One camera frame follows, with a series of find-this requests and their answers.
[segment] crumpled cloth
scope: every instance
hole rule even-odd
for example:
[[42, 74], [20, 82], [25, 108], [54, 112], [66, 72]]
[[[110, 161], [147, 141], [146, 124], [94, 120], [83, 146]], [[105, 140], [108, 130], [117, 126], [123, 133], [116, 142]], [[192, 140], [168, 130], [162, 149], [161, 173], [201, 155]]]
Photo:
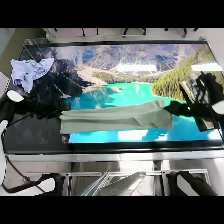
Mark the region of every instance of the crumpled cloth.
[[12, 80], [14, 85], [22, 85], [24, 91], [30, 93], [33, 81], [44, 76], [54, 63], [54, 58], [42, 59], [40, 63], [33, 60], [11, 60]]
[[125, 129], [173, 128], [164, 100], [133, 106], [63, 111], [61, 134]]

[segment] tabletop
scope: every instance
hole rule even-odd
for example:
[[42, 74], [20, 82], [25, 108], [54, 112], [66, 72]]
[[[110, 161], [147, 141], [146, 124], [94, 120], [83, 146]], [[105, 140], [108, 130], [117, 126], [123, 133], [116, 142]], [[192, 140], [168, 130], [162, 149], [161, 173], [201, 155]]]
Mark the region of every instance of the tabletop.
[[[36, 80], [24, 96], [59, 110], [98, 109], [164, 100], [184, 103], [179, 81], [187, 80], [191, 65], [216, 62], [205, 41], [126, 41], [26, 46], [20, 60], [39, 62], [53, 57], [50, 71]], [[144, 70], [144, 65], [153, 65]], [[132, 65], [132, 70], [125, 70]], [[221, 72], [214, 72], [224, 84]], [[15, 115], [14, 120], [21, 118]], [[184, 150], [222, 146], [217, 130], [199, 131], [193, 117], [173, 117], [173, 129], [113, 130], [60, 134], [60, 119], [28, 117], [8, 128], [7, 153], [60, 154], [118, 151]]]

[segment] white floor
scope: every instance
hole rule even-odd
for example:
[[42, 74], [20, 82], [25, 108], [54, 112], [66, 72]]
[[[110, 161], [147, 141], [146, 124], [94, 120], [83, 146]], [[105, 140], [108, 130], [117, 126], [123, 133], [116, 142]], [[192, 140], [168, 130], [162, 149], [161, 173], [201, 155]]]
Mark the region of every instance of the white floor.
[[[147, 28], [147, 35], [143, 36], [141, 29], [131, 28], [127, 37], [123, 38], [124, 28], [99, 28], [99, 36], [96, 36], [96, 28], [85, 28], [86, 37], [82, 36], [81, 28], [57, 28], [54, 33], [55, 42], [74, 41], [105, 41], [105, 40], [182, 40], [183, 30], [170, 28], [165, 32], [164, 28]], [[219, 64], [224, 68], [224, 29], [223, 28], [199, 28], [194, 32], [193, 28], [188, 28], [185, 40], [198, 40], [204, 36], [215, 54]], [[70, 164], [64, 163], [15, 163], [22, 172], [67, 172], [70, 171]], [[123, 162], [120, 164], [122, 171], [127, 171], [129, 167], [133, 169], [152, 169], [152, 162]], [[184, 160], [184, 161], [164, 161], [162, 169], [189, 169], [207, 168], [210, 174], [213, 189], [218, 195], [224, 195], [224, 159], [215, 160]], [[8, 187], [13, 187], [21, 182], [19, 176], [11, 167], [7, 170], [6, 182]]]

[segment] table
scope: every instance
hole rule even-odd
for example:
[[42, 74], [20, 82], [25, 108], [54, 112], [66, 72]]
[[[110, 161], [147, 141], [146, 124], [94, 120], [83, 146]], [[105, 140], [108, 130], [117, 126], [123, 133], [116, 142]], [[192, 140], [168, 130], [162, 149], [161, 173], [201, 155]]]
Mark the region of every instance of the table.
[[[206, 41], [36, 44], [25, 46], [20, 59], [36, 61], [46, 57], [56, 59], [51, 71], [37, 81], [33, 94], [36, 93], [34, 98], [38, 101], [61, 110], [141, 104], [157, 97], [162, 97], [166, 104], [169, 104], [172, 98], [183, 100], [178, 91], [173, 91], [173, 95], [168, 91], [162, 92], [162, 96], [155, 96], [151, 92], [159, 93], [160, 89], [154, 89], [149, 85], [155, 85], [158, 77], [164, 77], [164, 73], [173, 72], [178, 63], [187, 60], [200, 47], [203, 48], [201, 51], [210, 53], [211, 62], [216, 61]], [[157, 72], [128, 74], [128, 77], [121, 72], [114, 73], [113, 68], [118, 66], [120, 61], [123, 61], [123, 64], [154, 63]], [[18, 90], [18, 88], [12, 83], [9, 84], [9, 89]], [[13, 161], [80, 162], [224, 156], [223, 143], [217, 131], [202, 133], [197, 129], [193, 118], [190, 121], [180, 119], [182, 118], [174, 118], [176, 122], [174, 131], [74, 133], [69, 138], [68, 136], [63, 138], [65, 142], [70, 141], [73, 144], [64, 144], [59, 133], [58, 117], [41, 120], [29, 117], [7, 130], [5, 151]], [[182, 131], [183, 125], [186, 127], [185, 132]]]

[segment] floor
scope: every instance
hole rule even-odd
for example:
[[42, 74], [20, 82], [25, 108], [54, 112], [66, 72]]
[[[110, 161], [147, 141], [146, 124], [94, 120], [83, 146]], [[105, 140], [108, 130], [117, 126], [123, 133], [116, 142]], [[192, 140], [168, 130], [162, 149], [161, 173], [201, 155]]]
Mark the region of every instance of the floor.
[[[164, 28], [147, 28], [147, 35], [141, 35], [142, 31], [131, 28], [126, 38], [123, 38], [124, 28], [99, 28], [99, 36], [96, 35], [96, 28], [85, 28], [86, 37], [82, 36], [81, 28], [67, 29], [58, 28], [54, 41], [96, 41], [96, 40], [179, 40], [183, 39], [183, 30], [170, 28], [167, 32]], [[199, 28], [194, 32], [193, 28], [188, 29], [186, 40], [198, 40], [204, 36], [219, 64], [224, 67], [224, 29], [223, 28]], [[121, 163], [42, 163], [42, 162], [15, 162], [14, 165], [21, 172], [69, 172], [69, 171], [142, 171], [154, 169], [153, 162], [121, 162]], [[207, 168], [212, 187], [218, 195], [224, 195], [224, 159], [203, 159], [203, 160], [180, 160], [162, 161], [162, 169], [196, 169]], [[14, 187], [22, 184], [22, 178], [9, 165], [5, 179], [7, 187]]]

